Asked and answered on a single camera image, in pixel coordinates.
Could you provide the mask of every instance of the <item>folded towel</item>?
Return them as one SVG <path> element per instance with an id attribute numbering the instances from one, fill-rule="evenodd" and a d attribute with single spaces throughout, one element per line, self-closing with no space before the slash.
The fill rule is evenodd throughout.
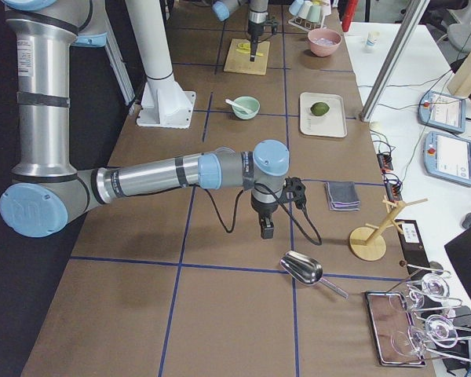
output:
<path id="1" fill-rule="evenodd" d="M 325 188 L 330 210 L 359 210 L 360 198 L 354 182 L 328 181 Z"/>

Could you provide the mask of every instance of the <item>wooden cutting board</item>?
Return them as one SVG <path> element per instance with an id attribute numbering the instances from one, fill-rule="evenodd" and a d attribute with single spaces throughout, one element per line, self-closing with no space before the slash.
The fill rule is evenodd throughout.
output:
<path id="1" fill-rule="evenodd" d="M 239 43 L 249 43 L 246 39 L 233 39 L 228 49 L 227 60 L 225 61 L 225 72 L 247 73 L 250 75 L 265 75 L 267 72 L 268 50 L 270 42 L 261 42 L 258 44 L 257 53 L 263 56 L 257 56 L 254 61 L 250 61 L 250 54 L 237 51 Z"/>

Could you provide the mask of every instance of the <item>blue-framed tablet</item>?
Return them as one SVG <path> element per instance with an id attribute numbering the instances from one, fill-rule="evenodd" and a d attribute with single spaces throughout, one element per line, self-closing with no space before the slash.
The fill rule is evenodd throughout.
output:
<path id="1" fill-rule="evenodd" d="M 471 140 L 429 132 L 424 144 L 424 165 L 429 175 L 471 186 Z"/>
<path id="2" fill-rule="evenodd" d="M 466 130 L 466 100 L 429 91 L 418 106 L 418 117 L 427 126 L 461 134 Z"/>

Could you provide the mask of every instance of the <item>white tray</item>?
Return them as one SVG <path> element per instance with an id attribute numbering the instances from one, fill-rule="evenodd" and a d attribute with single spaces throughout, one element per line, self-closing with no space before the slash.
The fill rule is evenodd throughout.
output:
<path id="1" fill-rule="evenodd" d="M 330 111 L 323 116 L 311 113 L 311 106 L 324 102 Z M 300 94 L 300 131 L 305 135 L 325 137 L 347 136 L 344 101 L 336 94 L 302 93 Z"/>

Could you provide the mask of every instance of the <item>black wall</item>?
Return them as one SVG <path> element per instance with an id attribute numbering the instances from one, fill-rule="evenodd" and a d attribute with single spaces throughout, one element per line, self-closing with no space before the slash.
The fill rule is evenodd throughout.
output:
<path id="1" fill-rule="evenodd" d="M 107 12 L 136 89 L 143 69 L 123 0 Z M 71 48 L 70 158 L 77 169 L 104 166 L 127 115 L 106 52 Z M 0 195 L 18 162 L 16 36 L 0 2 Z M 19 376 L 42 326 L 84 218 L 48 238 L 15 233 L 0 217 L 0 377 Z"/>

